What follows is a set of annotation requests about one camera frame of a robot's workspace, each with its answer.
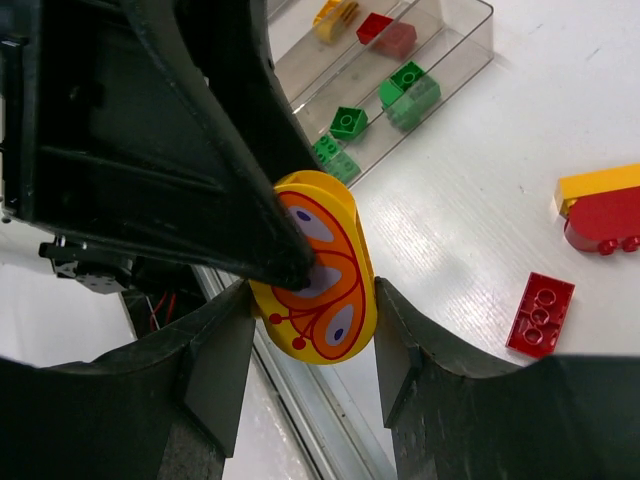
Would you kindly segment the yellow red lego stack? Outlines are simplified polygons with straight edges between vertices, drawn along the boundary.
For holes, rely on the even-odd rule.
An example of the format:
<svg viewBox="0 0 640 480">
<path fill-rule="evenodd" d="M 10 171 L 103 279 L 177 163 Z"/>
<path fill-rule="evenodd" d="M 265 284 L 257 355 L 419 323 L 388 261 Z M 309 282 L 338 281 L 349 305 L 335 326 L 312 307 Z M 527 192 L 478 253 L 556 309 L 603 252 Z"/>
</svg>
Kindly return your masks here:
<svg viewBox="0 0 640 480">
<path fill-rule="evenodd" d="M 601 256 L 639 249 L 637 163 L 562 177 L 554 199 L 574 249 Z"/>
</svg>

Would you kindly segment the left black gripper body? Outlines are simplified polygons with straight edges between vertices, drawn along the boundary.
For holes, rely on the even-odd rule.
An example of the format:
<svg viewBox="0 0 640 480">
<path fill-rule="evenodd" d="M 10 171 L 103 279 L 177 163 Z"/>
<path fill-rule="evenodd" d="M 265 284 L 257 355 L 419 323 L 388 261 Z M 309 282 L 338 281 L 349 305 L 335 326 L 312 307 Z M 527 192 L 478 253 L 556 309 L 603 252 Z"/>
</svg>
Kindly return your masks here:
<svg viewBox="0 0 640 480">
<path fill-rule="evenodd" d="M 130 26 L 126 1 L 1 5 L 4 217 L 51 232 L 55 276 L 100 294 L 163 289 L 178 230 L 222 197 L 189 116 Z"/>
</svg>

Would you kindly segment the green yellow striped lego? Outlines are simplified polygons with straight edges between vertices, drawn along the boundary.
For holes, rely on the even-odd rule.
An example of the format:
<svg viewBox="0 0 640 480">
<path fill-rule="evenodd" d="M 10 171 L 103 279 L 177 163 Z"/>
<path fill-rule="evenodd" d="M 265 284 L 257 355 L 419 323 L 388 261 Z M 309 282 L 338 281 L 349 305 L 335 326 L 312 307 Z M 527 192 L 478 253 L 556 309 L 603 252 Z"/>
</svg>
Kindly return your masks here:
<svg viewBox="0 0 640 480">
<path fill-rule="evenodd" d="M 313 20 L 313 33 L 323 43 L 335 43 L 354 22 L 359 7 L 357 1 L 327 1 Z"/>
</svg>

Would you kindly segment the green lego piece separated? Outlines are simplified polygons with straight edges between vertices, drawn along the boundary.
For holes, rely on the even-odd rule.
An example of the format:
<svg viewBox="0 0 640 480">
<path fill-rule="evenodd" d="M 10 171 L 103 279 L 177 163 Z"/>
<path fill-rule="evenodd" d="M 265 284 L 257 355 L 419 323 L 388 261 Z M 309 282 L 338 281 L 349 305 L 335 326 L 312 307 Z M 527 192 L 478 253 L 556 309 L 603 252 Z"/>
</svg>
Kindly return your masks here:
<svg viewBox="0 0 640 480">
<path fill-rule="evenodd" d="M 330 134 L 321 136 L 313 148 L 326 172 L 343 184 L 348 185 L 361 173 L 359 166 Z"/>
</svg>

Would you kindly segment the green rounded lego brick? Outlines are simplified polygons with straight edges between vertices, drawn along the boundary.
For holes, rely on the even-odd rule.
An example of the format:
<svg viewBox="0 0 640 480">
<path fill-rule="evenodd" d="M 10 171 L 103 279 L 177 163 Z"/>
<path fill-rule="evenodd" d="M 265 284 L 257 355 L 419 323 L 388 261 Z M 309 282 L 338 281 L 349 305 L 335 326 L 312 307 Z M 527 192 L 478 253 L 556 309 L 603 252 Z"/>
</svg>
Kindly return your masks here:
<svg viewBox="0 0 640 480">
<path fill-rule="evenodd" d="M 391 125 L 401 131 L 410 131 L 439 101 L 441 89 L 440 85 L 428 75 L 418 80 L 406 92 L 395 87 L 388 79 L 380 84 L 378 96 Z"/>
</svg>

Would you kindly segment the green printed lego brick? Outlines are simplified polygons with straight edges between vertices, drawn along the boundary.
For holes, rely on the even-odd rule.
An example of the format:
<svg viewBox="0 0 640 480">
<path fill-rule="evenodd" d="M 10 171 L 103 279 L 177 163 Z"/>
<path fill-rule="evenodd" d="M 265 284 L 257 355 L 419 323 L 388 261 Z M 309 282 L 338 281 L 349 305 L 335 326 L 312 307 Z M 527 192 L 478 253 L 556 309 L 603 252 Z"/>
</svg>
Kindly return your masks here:
<svg viewBox="0 0 640 480">
<path fill-rule="evenodd" d="M 426 72 L 414 61 L 408 61 L 393 73 L 389 80 L 402 92 L 409 90 L 418 80 L 424 77 Z"/>
</svg>

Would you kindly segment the yellow butterfly lego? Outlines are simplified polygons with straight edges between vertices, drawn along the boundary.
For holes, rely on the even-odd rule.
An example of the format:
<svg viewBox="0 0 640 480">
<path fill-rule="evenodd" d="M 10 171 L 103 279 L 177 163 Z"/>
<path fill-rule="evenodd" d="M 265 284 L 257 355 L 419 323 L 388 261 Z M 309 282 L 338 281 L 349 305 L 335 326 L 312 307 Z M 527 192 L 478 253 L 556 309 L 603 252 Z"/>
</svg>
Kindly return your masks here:
<svg viewBox="0 0 640 480">
<path fill-rule="evenodd" d="M 358 354 L 377 326 L 374 272 L 354 197 L 335 177 L 304 170 L 278 199 L 309 241 L 315 264 L 297 291 L 251 280 L 270 339 L 294 359 L 335 364 Z"/>
</svg>

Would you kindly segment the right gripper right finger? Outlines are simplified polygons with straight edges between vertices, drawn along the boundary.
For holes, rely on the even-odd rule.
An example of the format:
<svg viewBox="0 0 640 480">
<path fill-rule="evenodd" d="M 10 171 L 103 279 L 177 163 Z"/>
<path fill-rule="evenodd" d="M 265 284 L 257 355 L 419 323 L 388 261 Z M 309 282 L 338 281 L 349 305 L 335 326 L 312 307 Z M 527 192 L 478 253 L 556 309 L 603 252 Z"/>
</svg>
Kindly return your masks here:
<svg viewBox="0 0 640 480">
<path fill-rule="evenodd" d="M 521 367 L 375 281 L 384 425 L 402 479 L 635 479 L 639 361 L 552 355 Z"/>
</svg>

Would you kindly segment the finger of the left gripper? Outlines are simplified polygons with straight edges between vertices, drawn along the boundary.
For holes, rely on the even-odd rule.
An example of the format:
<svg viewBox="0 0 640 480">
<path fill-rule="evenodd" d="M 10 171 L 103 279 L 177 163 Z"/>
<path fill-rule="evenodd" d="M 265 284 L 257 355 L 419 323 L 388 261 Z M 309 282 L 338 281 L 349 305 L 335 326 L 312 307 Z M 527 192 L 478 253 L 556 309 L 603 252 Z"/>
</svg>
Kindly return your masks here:
<svg viewBox="0 0 640 480">
<path fill-rule="evenodd" d="M 285 176 L 319 161 L 274 71 L 261 1 L 126 1 L 126 18 L 205 158 L 178 162 L 223 194 L 178 230 L 188 262 L 296 290 L 315 261 L 278 200 Z"/>
</svg>

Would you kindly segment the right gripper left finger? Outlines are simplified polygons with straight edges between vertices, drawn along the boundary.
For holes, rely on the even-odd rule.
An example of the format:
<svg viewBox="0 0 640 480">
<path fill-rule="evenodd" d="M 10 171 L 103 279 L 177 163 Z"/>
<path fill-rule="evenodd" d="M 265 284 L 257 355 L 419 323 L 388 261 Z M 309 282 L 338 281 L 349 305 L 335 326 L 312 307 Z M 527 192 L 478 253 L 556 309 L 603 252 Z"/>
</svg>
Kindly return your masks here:
<svg viewBox="0 0 640 480">
<path fill-rule="evenodd" d="M 218 479 L 233 455 L 254 338 L 238 281 L 96 360 L 1 363 L 5 479 Z"/>
</svg>

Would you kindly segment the green small lego brick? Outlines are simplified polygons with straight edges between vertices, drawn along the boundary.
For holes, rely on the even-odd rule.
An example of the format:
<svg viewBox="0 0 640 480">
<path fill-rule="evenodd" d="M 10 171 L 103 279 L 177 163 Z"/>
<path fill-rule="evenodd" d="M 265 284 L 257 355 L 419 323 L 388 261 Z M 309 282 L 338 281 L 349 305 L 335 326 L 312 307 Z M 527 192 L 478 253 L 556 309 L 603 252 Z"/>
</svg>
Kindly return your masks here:
<svg viewBox="0 0 640 480">
<path fill-rule="evenodd" d="M 363 109 L 341 106 L 334 115 L 329 131 L 338 140 L 351 141 L 366 129 L 367 124 L 368 116 Z"/>
</svg>

